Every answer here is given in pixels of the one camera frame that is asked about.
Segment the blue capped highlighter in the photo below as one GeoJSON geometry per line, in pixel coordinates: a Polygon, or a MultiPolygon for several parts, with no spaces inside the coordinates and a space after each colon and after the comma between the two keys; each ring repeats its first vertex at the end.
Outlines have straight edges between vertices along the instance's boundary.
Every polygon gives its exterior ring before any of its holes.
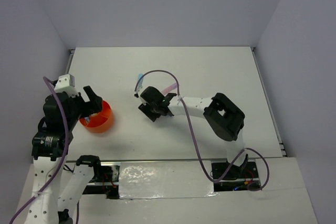
{"type": "Polygon", "coordinates": [[[136,87],[137,87],[137,88],[142,87],[142,82],[143,82],[143,74],[140,73],[140,74],[138,74],[138,80],[137,80],[137,85],[136,85],[136,87]]]}

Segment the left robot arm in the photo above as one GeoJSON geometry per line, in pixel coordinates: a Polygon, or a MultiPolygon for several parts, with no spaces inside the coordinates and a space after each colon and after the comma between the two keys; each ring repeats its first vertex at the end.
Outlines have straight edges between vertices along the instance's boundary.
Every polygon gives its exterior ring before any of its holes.
{"type": "Polygon", "coordinates": [[[89,100],[80,94],[53,91],[45,99],[44,117],[32,140],[34,180],[32,200],[25,223],[75,223],[79,200],[89,181],[103,174],[100,159],[80,156],[64,189],[60,188],[62,170],[73,139],[72,131],[80,119],[102,110],[102,98],[90,86],[84,87],[89,100]]]}

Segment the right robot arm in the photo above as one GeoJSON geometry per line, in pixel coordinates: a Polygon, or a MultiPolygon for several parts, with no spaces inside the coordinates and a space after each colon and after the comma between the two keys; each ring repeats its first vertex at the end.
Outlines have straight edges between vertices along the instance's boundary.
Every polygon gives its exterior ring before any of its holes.
{"type": "Polygon", "coordinates": [[[213,179],[238,179],[247,170],[248,154],[245,151],[243,128],[245,114],[226,95],[217,93],[210,98],[185,97],[178,93],[164,95],[157,88],[148,86],[134,93],[141,100],[138,109],[151,121],[162,116],[185,115],[201,118],[214,134],[224,141],[228,172],[213,179]]]}

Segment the pink purple highlighter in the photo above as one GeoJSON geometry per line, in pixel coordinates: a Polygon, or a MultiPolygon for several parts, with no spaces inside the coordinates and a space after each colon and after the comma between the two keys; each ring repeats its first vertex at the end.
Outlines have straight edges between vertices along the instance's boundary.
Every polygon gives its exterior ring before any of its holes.
{"type": "Polygon", "coordinates": [[[173,90],[175,90],[176,88],[177,88],[177,83],[174,83],[174,84],[168,86],[167,88],[165,88],[165,89],[162,91],[162,93],[163,93],[164,95],[166,95],[166,94],[172,92],[173,90]]]}

